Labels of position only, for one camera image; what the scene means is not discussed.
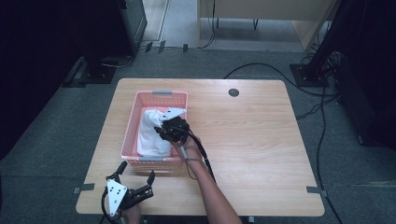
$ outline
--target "white towel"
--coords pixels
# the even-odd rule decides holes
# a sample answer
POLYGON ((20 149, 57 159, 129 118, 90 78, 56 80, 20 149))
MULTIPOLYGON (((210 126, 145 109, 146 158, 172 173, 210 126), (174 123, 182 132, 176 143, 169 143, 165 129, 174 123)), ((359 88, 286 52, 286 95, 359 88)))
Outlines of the white towel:
POLYGON ((162 140, 155 132, 154 127, 161 127, 160 117, 163 112, 150 109, 146 110, 140 120, 139 133, 137 136, 137 153, 140 156, 168 157, 171 155, 171 144, 162 140))

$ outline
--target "person's hand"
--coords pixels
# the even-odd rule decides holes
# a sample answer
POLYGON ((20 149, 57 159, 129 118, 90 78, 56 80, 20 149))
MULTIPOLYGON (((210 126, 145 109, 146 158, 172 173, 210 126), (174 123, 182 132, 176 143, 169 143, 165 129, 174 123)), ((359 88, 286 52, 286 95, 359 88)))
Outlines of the person's hand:
POLYGON ((199 148, 197 144, 194 142, 194 140, 191 137, 188 137, 186 142, 181 145, 180 142, 172 143, 172 146, 177 150, 178 156, 184 160, 183 153, 180 150, 180 147, 184 147, 184 150, 186 150, 187 153, 187 158, 188 159, 193 159, 193 160, 201 160, 202 155, 201 152, 199 151, 199 148))
POLYGON ((127 224, 139 224, 140 217, 141 217, 141 211, 140 211, 139 204, 137 204, 137 205, 133 206, 132 208, 129 208, 125 211, 122 211, 121 216, 125 219, 125 222, 127 224))

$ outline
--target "human arm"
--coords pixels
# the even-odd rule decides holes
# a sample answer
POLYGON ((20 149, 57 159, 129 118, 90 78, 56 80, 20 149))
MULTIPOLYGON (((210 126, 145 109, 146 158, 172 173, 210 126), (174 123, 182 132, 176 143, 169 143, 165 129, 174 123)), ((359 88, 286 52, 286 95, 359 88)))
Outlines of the human arm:
MULTIPOLYGON (((180 152, 180 145, 174 144, 174 147, 178 149, 179 155, 184 160, 180 152)), ((189 137, 183 147, 187 154, 185 162, 197 179, 209 223, 242 223, 227 198, 207 171, 195 142, 189 137)))
POLYGON ((122 212, 126 224, 140 224, 141 211, 139 204, 122 212))

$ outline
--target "plastic basket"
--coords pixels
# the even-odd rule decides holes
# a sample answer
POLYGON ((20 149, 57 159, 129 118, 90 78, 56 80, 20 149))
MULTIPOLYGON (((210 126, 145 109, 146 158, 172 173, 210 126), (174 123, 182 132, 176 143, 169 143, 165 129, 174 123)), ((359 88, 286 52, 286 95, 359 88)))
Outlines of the plastic basket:
POLYGON ((165 112, 168 107, 187 109, 188 94, 185 91, 139 91, 134 98, 131 116, 122 143, 121 157, 131 165, 182 164, 172 147, 169 157, 142 157, 137 153, 137 136, 142 114, 148 109, 165 112))

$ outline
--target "wire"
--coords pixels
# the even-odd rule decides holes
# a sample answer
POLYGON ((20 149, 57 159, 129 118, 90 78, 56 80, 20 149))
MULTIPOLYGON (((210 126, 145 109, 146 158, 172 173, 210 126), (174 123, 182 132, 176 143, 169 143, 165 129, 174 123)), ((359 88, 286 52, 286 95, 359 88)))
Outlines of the wire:
POLYGON ((129 60, 128 63, 122 64, 122 65, 114 65, 114 64, 107 64, 107 63, 102 63, 103 66, 107 66, 107 67, 116 67, 116 68, 121 68, 121 67, 125 67, 128 64, 130 64, 132 61, 134 60, 134 57, 131 58, 131 60, 129 60))
POLYGON ((311 46, 311 49, 314 51, 318 51, 318 49, 315 49, 313 46, 311 46))
POLYGON ((102 216, 102 218, 100 219, 99 224, 102 224, 103 221, 104 221, 104 219, 107 219, 107 221, 108 221, 109 223, 111 223, 111 224, 117 224, 117 220, 119 220, 119 219, 121 218, 121 216, 122 216, 122 210, 120 209, 120 214, 119 214, 119 216, 118 216, 116 219, 112 220, 112 219, 108 216, 107 211, 106 211, 106 209, 105 209, 105 197, 106 197, 106 196, 107 196, 107 187, 105 187, 105 191, 104 191, 103 194, 102 194, 101 208, 102 208, 103 216, 102 216))
POLYGON ((330 27, 332 27, 332 21, 327 21, 327 28, 326 28, 326 33, 323 36, 323 40, 326 39, 327 34, 329 33, 330 27))
POLYGON ((318 46, 320 46, 319 34, 317 34, 318 46))
MULTIPOLYGON (((209 9, 207 7, 207 0, 206 0, 206 11, 208 12, 209 9)), ((207 41, 206 45, 204 45, 203 47, 198 47, 198 49, 205 49, 207 47, 209 47, 213 41, 215 40, 215 36, 216 36, 216 31, 215 31, 215 11, 216 11, 216 0, 213 0, 213 7, 212 7, 212 24, 210 24, 210 19, 207 18, 207 22, 209 23, 209 26, 212 30, 212 36, 210 36, 209 40, 207 41)))
POLYGON ((305 64, 304 60, 312 60, 314 58, 315 53, 308 53, 305 57, 301 59, 301 64, 305 64))
MULTIPOLYGON (((320 93, 315 93, 315 92, 306 91, 306 90, 304 90, 304 89, 301 89, 299 86, 297 86, 296 84, 294 84, 290 79, 288 79, 281 71, 279 71, 277 68, 273 67, 272 65, 270 65, 270 64, 268 64, 268 63, 247 63, 247 64, 244 64, 244 65, 241 65, 241 66, 235 68, 235 69, 234 69, 233 71, 231 71, 229 74, 227 74, 227 76, 225 76, 223 79, 227 79, 233 72, 235 72, 235 71, 237 71, 237 70, 239 70, 239 69, 241 69, 241 68, 251 66, 251 65, 264 65, 264 66, 270 67, 270 68, 274 69, 275 71, 277 71, 283 78, 285 78, 293 87, 297 88, 298 90, 303 91, 303 92, 305 92, 305 93, 307 93, 307 94, 310 94, 310 95, 321 96, 320 93)), ((334 95, 335 95, 335 94, 327 94, 327 95, 325 95, 325 96, 334 96, 334 95)))
POLYGON ((209 174, 212 176, 213 180, 216 183, 216 178, 215 175, 213 174, 213 170, 212 170, 212 166, 210 165, 210 161, 209 158, 207 157, 206 151, 204 149, 204 146, 202 146, 202 143, 198 140, 198 138, 192 133, 191 129, 189 129, 188 131, 178 128, 178 127, 174 127, 174 126, 166 126, 167 128, 171 128, 171 129, 175 129, 178 131, 181 131, 183 133, 186 133, 189 135, 189 137, 192 138, 192 140, 195 142, 195 144, 198 146, 199 151, 201 152, 202 157, 204 157, 204 162, 205 162, 205 166, 207 168, 207 171, 209 172, 209 174))
POLYGON ((334 95, 333 98, 331 98, 331 99, 329 99, 329 100, 326 100, 326 101, 323 101, 323 103, 320 102, 319 104, 314 105, 310 111, 306 112, 306 113, 303 114, 303 115, 296 116, 296 119, 305 119, 305 118, 308 117, 309 115, 313 115, 313 114, 317 113, 318 110, 320 109, 320 107, 321 107, 322 104, 325 104, 325 105, 326 105, 326 104, 332 102, 333 100, 335 100, 337 97, 338 97, 338 95, 334 95))
MULTIPOLYGON (((206 167, 206 170, 208 170, 206 164, 203 161, 200 161, 200 160, 197 160, 197 159, 189 159, 189 158, 187 158, 186 159, 186 164, 188 164, 189 161, 198 161, 198 162, 200 162, 202 165, 204 165, 206 167)), ((189 176, 190 176, 191 179, 197 180, 196 178, 191 176, 189 166, 187 166, 187 172, 189 173, 189 176)))
MULTIPOLYGON (((322 134, 320 136, 320 139, 319 139, 319 142, 318 142, 318 147, 317 147, 317 173, 318 173, 318 181, 319 181, 320 189, 322 191, 325 191, 325 188, 323 186, 323 182, 322 182, 322 178, 321 178, 321 174, 320 174, 320 163, 319 163, 320 162, 320 159, 319 159, 320 156, 319 155, 320 155, 320 147, 321 147, 321 144, 323 142, 324 135, 326 133, 326 125, 327 125, 326 124, 326 117, 325 117, 325 114, 324 114, 324 108, 323 108, 325 91, 326 91, 326 87, 323 87, 323 93, 322 93, 321 104, 320 104, 320 111, 321 111, 321 115, 322 115, 323 129, 322 129, 322 134)), ((338 216, 337 211, 335 211, 335 208, 332 205, 332 201, 330 200, 329 195, 326 195, 325 198, 326 198, 326 201, 328 202, 330 208, 332 209, 332 212, 335 214, 335 217, 337 218, 338 222, 340 224, 342 224, 343 222, 342 222, 341 218, 338 216)))

